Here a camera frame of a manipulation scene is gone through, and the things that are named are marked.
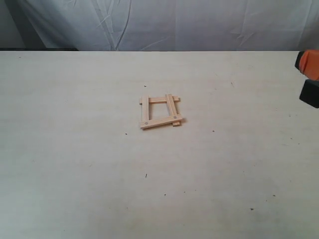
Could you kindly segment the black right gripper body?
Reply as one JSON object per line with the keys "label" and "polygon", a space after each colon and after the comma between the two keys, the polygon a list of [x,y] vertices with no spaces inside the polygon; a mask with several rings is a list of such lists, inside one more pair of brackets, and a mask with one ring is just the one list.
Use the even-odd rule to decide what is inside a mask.
{"label": "black right gripper body", "polygon": [[299,99],[304,103],[319,108],[319,82],[310,79],[305,80]]}

